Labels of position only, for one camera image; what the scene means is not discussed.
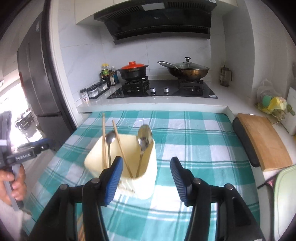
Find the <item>person's left hand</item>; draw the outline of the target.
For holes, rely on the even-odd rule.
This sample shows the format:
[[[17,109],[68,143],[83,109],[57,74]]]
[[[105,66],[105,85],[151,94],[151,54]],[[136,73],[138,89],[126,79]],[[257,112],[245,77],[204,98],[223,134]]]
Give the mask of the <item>person's left hand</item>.
[[[1,170],[0,173],[0,185],[1,185],[1,201],[5,204],[11,206],[11,200],[6,192],[4,186],[4,181],[12,182],[12,192],[11,196],[14,197],[17,201],[23,201],[27,194],[27,185],[25,184],[26,173],[23,165],[21,164],[20,170],[18,173],[18,178],[15,180],[14,175],[11,172]]]

